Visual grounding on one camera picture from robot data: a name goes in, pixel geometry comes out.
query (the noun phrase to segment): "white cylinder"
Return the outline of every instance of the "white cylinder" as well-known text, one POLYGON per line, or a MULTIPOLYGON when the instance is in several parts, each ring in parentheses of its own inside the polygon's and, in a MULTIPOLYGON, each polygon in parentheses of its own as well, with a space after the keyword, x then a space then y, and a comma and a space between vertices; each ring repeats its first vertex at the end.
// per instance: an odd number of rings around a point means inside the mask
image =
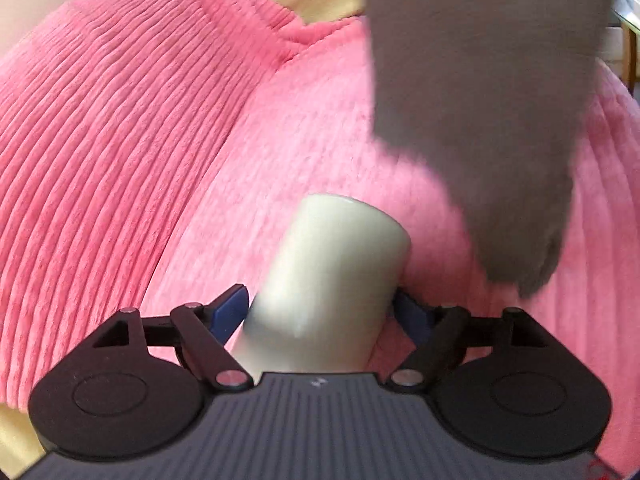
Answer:
POLYGON ((307 196, 256 295, 232 355, 262 372, 352 372, 366 365, 411 240, 363 202, 307 196))

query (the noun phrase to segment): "pink corduroy fabric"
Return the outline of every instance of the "pink corduroy fabric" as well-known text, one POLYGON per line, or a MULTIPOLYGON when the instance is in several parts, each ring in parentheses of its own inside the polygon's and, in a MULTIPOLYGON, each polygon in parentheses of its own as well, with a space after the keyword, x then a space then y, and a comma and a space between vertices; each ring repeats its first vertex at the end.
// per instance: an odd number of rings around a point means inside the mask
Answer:
MULTIPOLYGON (((361 20, 305 27, 271 0, 72 0, 0 60, 0 402, 116 309, 252 294, 298 202, 365 200, 414 248, 431 304, 496 314, 460 216, 427 169, 370 137, 361 20)), ((600 448, 640 462, 640 109, 605 67, 585 115, 558 272, 525 306, 614 399, 600 448)), ((369 368, 411 350, 389 322, 369 368)))

